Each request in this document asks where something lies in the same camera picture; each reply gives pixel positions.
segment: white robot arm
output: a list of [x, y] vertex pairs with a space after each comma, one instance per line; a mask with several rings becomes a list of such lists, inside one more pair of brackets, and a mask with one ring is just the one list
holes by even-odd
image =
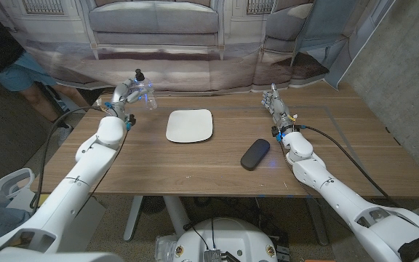
[[328, 172], [313, 146], [295, 131], [295, 118], [288, 115], [274, 84], [272, 89], [272, 93], [263, 94], [262, 104], [273, 115], [276, 137], [290, 150], [285, 157], [294, 176], [324, 197], [375, 261], [405, 260], [400, 249], [418, 241], [419, 216], [403, 208], [370, 203]]
[[[125, 104], [134, 103], [141, 98], [141, 95], [152, 91], [150, 87], [135, 88], [132, 79], [116, 87], [109, 104], [110, 116], [101, 119], [98, 131], [82, 143], [76, 153], [76, 165], [38, 211], [24, 224], [0, 237], [0, 255], [57, 252], [65, 229], [88, 200], [89, 190], [112, 165], [120, 149], [120, 142], [125, 137], [126, 129], [128, 130], [131, 121], [134, 121], [133, 116], [131, 118], [125, 114]], [[30, 242], [23, 248], [12, 247], [21, 239], [30, 239]], [[101, 259], [107, 261], [110, 258], [111, 255], [95, 257], [98, 261]]]

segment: black wire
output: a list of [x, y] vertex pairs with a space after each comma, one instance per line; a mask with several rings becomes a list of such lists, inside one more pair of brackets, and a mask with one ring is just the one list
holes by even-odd
[[[281, 142], [279, 142], [279, 145], [281, 146], [281, 150], [282, 150], [282, 154], [285, 160], [285, 163], [287, 164], [288, 167], [290, 167], [289, 162], [287, 162], [287, 160], [285, 159], [285, 152], [284, 152], [284, 145], [282, 145]], [[326, 211], [326, 213], [335, 221], [337, 222], [339, 225], [341, 225], [343, 228], [347, 229], [349, 232], [353, 233], [352, 230], [350, 230], [350, 228], [348, 226], [345, 226], [343, 223], [341, 223], [339, 220], [337, 220], [337, 218], [335, 218], [331, 213], [329, 213], [329, 211], [324, 208], [321, 204], [319, 204], [319, 202], [310, 194], [310, 192], [308, 192], [308, 190], [306, 190], [306, 187], [303, 185], [302, 182], [300, 182], [297, 178], [295, 178], [296, 181], [298, 181], [298, 183], [302, 186], [303, 190], [305, 190], [305, 192], [312, 198], [312, 200], [315, 201], [315, 203], [321, 207], [323, 210]]]
[[[117, 151], [117, 155], [116, 157], [114, 157], [113, 162], [116, 160], [117, 156], [119, 155], [119, 153], [121, 153], [122, 147], [124, 146], [125, 143], [125, 139], [127, 138], [127, 134], [129, 133], [129, 131], [127, 130], [127, 132], [125, 132], [125, 136], [124, 139], [122, 141], [121, 147], [119, 148], [119, 150]], [[87, 200], [85, 201], [85, 203], [80, 207], [79, 211], [77, 212], [77, 215], [80, 214], [80, 211], [84, 208], [84, 206], [88, 203], [88, 201], [90, 200], [90, 197], [93, 196], [93, 194], [95, 193], [96, 189], [98, 188], [98, 186], [101, 184], [101, 181], [103, 181], [103, 178], [108, 174], [108, 171], [110, 170], [111, 167], [108, 168], [108, 170], [106, 170], [105, 174], [101, 177], [100, 181], [98, 181], [98, 183], [96, 184], [96, 187], [93, 189], [92, 193], [88, 196]]]
[[[236, 204], [234, 204], [234, 203], [230, 203], [228, 200], [226, 200], [225, 198], [222, 198], [222, 197], [214, 197], [215, 199], [217, 199], [217, 200], [219, 200], [219, 201], [221, 201], [222, 203], [224, 203], [224, 204], [226, 204], [227, 206], [229, 206], [229, 207], [231, 207], [232, 208], [232, 210], [235, 210], [235, 211], [237, 211], [241, 216], [243, 216], [243, 217], [245, 217], [245, 218], [247, 218], [247, 213], [246, 212], [242, 212], [240, 209], [238, 209], [236, 206], [237, 205], [241, 205], [241, 206], [243, 206], [246, 210], [250, 210], [250, 208], [248, 207], [248, 206], [246, 206], [245, 204], [243, 204], [243, 203], [240, 203], [240, 202], [237, 202]], [[264, 212], [262, 212], [261, 210], [259, 211], [259, 213], [257, 213], [257, 214], [253, 214], [254, 215], [254, 217], [253, 218], [257, 218], [258, 217], [258, 215], [261, 215], [261, 216], [263, 216], [267, 221], [268, 221], [268, 223], [269, 224], [271, 224], [277, 231], [279, 231], [279, 232], [281, 232], [281, 233], [283, 233], [283, 234], [287, 234], [284, 230], [282, 230], [281, 228], [279, 228], [273, 221], [271, 221], [271, 218], [269, 217], [269, 216], [267, 216]]]
[[43, 150], [43, 154], [41, 156], [41, 162], [40, 162], [40, 175], [39, 175], [39, 183], [38, 183], [38, 189], [36, 191], [36, 195], [35, 195], [35, 204], [33, 205], [33, 211], [32, 211], [32, 215], [35, 214], [36, 210], [38, 209], [38, 204], [40, 202], [40, 196], [41, 196], [41, 187], [43, 185], [43, 174], [44, 174], [44, 164], [46, 163], [46, 158], [47, 158], [47, 152], [48, 152], [48, 144], [49, 144], [49, 139], [51, 138], [52, 134], [55, 132], [55, 130], [58, 128], [59, 123], [64, 120], [68, 115], [72, 114], [73, 112], [76, 111], [80, 111], [83, 109], [95, 109], [98, 111], [102, 111], [100, 109], [99, 106], [84, 106], [81, 108], [77, 108], [74, 109], [72, 111], [69, 111], [65, 114], [63, 114], [62, 116], [60, 116], [52, 125], [51, 130], [48, 133], [48, 137], [47, 140], [45, 142], [45, 146], [44, 146], [44, 150]]
[[197, 234], [201, 237], [201, 240], [203, 240], [204, 244], [207, 246], [207, 250], [209, 250], [207, 242], [206, 242], [206, 241], [204, 241], [204, 239], [203, 239], [203, 237], [201, 236], [201, 234], [199, 234], [199, 233], [196, 231], [196, 229], [193, 227], [193, 225], [192, 225], [192, 229], [195, 231], [195, 233], [197, 233]]
[[117, 112], [116, 112], [116, 110], [114, 110], [114, 108], [110, 108], [112, 111], [114, 111], [114, 113], [116, 113], [116, 116], [119, 116], [118, 114], [117, 114]]
[[212, 219], [211, 218], [211, 232], [212, 232], [212, 248], [216, 249], [216, 244], [215, 244], [215, 229], [212, 225]]
[[302, 126], [305, 127], [306, 129], [310, 129], [313, 130], [314, 132], [317, 132], [323, 136], [325, 136], [326, 138], [328, 138], [329, 140], [331, 140], [349, 159], [350, 161], [352, 161], [352, 163], [354, 163], [354, 165], [356, 166], [356, 168], [358, 168], [360, 170], [360, 172], [367, 178], [367, 180], [369, 182], [371, 182], [371, 184], [379, 191], [381, 192], [381, 194], [393, 205], [395, 205], [396, 207], [400, 207], [399, 204], [397, 204], [381, 187], [379, 187], [377, 185], [377, 183], [366, 173], [366, 171], [363, 170], [362, 167], [360, 167], [360, 165], [355, 161], [355, 159], [347, 153], [347, 151], [336, 141], [334, 140], [334, 138], [331, 138], [328, 134], [313, 128], [313, 127], [309, 127], [309, 126]]

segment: blue shorts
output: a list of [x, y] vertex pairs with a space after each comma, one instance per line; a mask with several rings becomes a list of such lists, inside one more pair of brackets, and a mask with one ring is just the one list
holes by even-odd
[[56, 81], [26, 51], [0, 73], [0, 83], [9, 91], [23, 91], [34, 82], [53, 86]]

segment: white plate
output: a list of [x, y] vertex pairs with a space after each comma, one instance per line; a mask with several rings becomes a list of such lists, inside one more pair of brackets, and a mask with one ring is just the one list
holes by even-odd
[[172, 142], [193, 143], [211, 138], [212, 114], [207, 109], [176, 110], [169, 115], [166, 138]]

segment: wooden table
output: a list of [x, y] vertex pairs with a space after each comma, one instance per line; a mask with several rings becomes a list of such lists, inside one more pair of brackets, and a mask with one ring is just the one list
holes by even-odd
[[[297, 124], [331, 135], [362, 164], [393, 198], [419, 198], [419, 167], [386, 132], [385, 127], [347, 84], [336, 92], [325, 83], [280, 92]], [[111, 95], [103, 95], [103, 101]], [[137, 124], [98, 186], [96, 194], [306, 197], [287, 168], [280, 145], [271, 136], [271, 115], [260, 104], [261, 93], [212, 97], [158, 97], [159, 108], [146, 111], [131, 105]], [[169, 114], [178, 109], [212, 112], [213, 135], [202, 143], [179, 144], [166, 139]], [[51, 192], [75, 165], [82, 142], [96, 132], [104, 114], [89, 111], [46, 166], [43, 192]], [[325, 161], [327, 169], [363, 197], [380, 193], [328, 139], [310, 131], [303, 135]], [[258, 138], [271, 150], [254, 171], [240, 165]]]

